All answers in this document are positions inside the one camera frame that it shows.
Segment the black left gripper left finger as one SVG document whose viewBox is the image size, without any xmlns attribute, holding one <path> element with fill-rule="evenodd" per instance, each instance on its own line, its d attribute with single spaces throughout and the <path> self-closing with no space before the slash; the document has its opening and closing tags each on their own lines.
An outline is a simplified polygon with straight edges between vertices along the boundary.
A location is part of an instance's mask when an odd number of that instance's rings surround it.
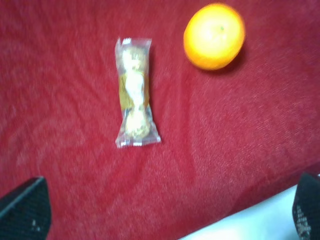
<svg viewBox="0 0 320 240">
<path fill-rule="evenodd" d="M 2 240 L 45 240 L 52 223 L 47 181 L 32 177 L 0 198 Z"/>
</svg>

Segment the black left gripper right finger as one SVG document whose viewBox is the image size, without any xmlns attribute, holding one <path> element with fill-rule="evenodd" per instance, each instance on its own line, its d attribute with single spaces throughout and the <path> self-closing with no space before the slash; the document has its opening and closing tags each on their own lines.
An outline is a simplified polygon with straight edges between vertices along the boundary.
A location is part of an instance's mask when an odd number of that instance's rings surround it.
<svg viewBox="0 0 320 240">
<path fill-rule="evenodd" d="M 320 177 L 303 173 L 298 182 L 292 216 L 301 240 L 320 240 Z"/>
</svg>

